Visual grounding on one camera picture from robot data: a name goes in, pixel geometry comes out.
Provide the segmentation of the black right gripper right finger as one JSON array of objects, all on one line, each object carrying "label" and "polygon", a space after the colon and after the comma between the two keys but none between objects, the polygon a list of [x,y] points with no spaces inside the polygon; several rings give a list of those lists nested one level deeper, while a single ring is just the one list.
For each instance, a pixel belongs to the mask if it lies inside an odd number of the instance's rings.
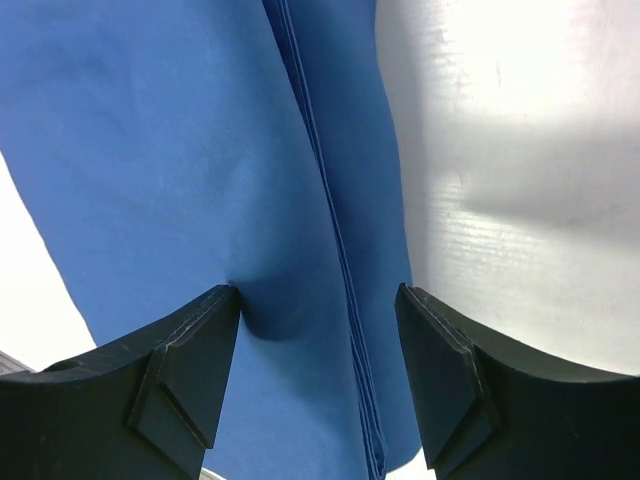
[{"label": "black right gripper right finger", "polygon": [[395,309],[427,466],[440,479],[639,475],[639,380],[532,348],[426,291]]}]

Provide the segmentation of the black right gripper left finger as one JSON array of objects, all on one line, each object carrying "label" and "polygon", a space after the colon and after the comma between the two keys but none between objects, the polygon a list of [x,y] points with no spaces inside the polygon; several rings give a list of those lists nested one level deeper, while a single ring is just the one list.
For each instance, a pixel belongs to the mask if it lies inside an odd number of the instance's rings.
[{"label": "black right gripper left finger", "polygon": [[5,479],[196,479],[214,445],[239,326],[215,287],[39,372],[1,378]]}]

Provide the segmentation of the blue surgical drape cloth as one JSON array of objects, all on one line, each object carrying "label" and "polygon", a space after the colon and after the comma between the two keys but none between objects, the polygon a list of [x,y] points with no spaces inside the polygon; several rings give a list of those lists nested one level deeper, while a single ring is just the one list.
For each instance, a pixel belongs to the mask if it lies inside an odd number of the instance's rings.
[{"label": "blue surgical drape cloth", "polygon": [[5,1],[1,153],[94,339],[242,294],[211,469],[381,479],[419,451],[372,1]]}]

